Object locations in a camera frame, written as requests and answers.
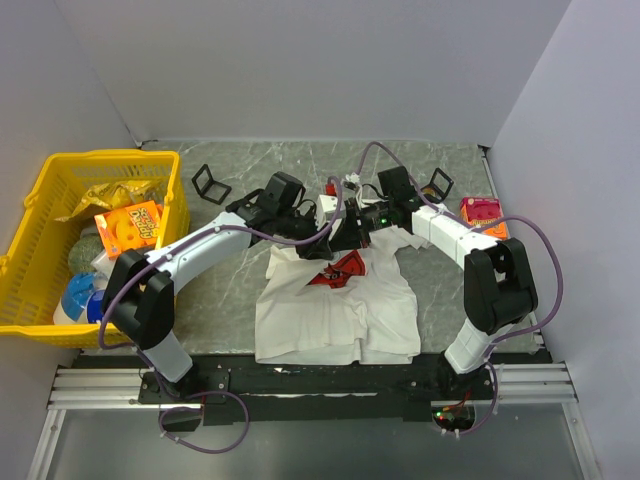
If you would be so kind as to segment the white Coca-Cola t-shirt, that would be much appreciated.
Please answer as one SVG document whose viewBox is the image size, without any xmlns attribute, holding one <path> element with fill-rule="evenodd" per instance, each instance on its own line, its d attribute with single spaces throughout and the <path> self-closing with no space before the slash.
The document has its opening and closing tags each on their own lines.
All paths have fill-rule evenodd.
<svg viewBox="0 0 640 480">
<path fill-rule="evenodd" d="M 391 227 L 369 247 L 330 261 L 272 247 L 256 302 L 255 359 L 261 364 L 402 365 L 421 351 L 416 295 L 398 250 L 427 241 Z"/>
</svg>

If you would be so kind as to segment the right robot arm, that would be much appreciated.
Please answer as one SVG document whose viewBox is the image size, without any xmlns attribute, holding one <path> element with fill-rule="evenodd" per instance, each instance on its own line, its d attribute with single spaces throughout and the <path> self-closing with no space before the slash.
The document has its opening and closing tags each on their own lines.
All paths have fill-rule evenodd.
<svg viewBox="0 0 640 480">
<path fill-rule="evenodd" d="M 364 204 L 354 197 L 338 198 L 327 185 L 318 196 L 316 222 L 320 228 L 332 218 L 338 225 L 321 241 L 334 253 L 366 248 L 371 234 L 391 226 L 403 228 L 436 247 L 463 271 L 466 319 L 444 351 L 449 366 L 437 374 L 437 386 L 456 399 L 471 388 L 471 372 L 490 356 L 499 338 L 538 306 L 538 296 L 523 243 L 500 240 L 477 232 L 435 204 L 415 187 L 406 168 L 378 175 L 381 198 Z"/>
</svg>

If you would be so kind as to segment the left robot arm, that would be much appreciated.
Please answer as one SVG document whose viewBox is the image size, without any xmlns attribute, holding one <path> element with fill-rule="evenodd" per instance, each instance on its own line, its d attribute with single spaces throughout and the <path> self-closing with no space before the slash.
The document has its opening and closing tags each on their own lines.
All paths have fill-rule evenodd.
<svg viewBox="0 0 640 480">
<path fill-rule="evenodd" d="M 192 357 L 174 333 L 175 297 L 203 272 L 261 240 L 307 246 L 325 238 L 332 223 L 318 227 L 297 208 L 302 183 L 284 173 L 230 203 L 214 220 L 160 249 L 130 249 L 116 260 L 102 300 L 101 324 L 114 325 L 141 358 L 161 375 L 162 389 L 174 401 L 191 399 L 198 389 Z"/>
</svg>

